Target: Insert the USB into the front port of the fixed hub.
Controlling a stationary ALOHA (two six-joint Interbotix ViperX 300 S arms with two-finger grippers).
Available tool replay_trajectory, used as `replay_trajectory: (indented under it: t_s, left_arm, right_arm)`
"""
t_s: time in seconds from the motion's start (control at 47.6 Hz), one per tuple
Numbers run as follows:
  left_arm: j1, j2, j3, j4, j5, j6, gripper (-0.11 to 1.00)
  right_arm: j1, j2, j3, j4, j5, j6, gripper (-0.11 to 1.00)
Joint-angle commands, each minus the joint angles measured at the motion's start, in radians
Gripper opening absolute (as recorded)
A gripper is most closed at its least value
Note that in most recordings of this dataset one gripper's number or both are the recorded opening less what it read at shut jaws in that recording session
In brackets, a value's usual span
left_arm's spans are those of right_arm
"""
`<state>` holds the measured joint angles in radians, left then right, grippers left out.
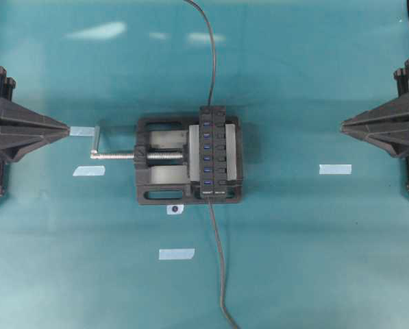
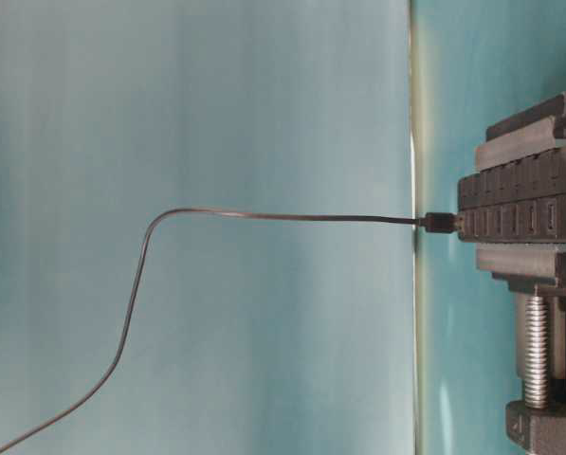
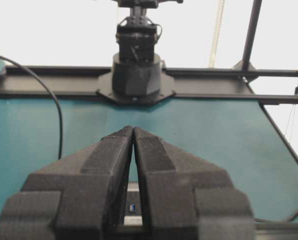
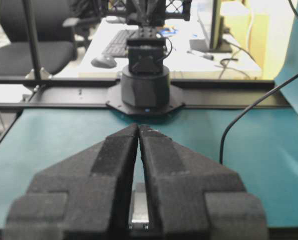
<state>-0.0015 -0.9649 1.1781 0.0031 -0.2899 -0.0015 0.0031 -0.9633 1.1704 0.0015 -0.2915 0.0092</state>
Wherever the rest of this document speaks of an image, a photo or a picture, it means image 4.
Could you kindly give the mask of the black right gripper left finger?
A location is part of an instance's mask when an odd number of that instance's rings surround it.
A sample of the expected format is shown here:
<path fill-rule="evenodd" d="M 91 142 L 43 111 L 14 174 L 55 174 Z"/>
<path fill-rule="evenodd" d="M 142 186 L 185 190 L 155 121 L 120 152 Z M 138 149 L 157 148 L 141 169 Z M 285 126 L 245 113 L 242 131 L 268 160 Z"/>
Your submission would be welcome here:
<path fill-rule="evenodd" d="M 105 240 L 128 229 L 139 128 L 105 140 L 37 172 L 11 205 L 6 240 Z"/>

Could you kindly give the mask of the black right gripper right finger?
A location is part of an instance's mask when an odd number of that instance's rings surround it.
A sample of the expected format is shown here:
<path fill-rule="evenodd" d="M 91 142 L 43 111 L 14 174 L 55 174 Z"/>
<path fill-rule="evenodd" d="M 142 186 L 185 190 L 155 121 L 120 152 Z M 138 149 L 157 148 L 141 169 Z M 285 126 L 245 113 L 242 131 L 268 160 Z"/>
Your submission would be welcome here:
<path fill-rule="evenodd" d="M 143 125 L 149 220 L 166 240 L 266 240 L 261 201 L 239 174 Z"/>

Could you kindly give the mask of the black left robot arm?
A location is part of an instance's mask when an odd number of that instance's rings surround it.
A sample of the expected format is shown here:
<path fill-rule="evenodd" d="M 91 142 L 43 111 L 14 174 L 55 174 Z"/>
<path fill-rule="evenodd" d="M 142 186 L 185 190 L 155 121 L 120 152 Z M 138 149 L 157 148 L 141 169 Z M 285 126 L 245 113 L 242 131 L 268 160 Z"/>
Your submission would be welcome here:
<path fill-rule="evenodd" d="M 100 1 L 103 16 L 125 18 L 138 26 L 126 41 L 128 65 L 121 71 L 119 84 L 107 91 L 106 105 L 127 115 L 157 116 L 184 106 L 183 92 L 171 85 L 170 71 L 163 64 L 171 53 L 166 38 L 157 36 L 165 20 L 190 20 L 191 1 L 119 0 Z"/>

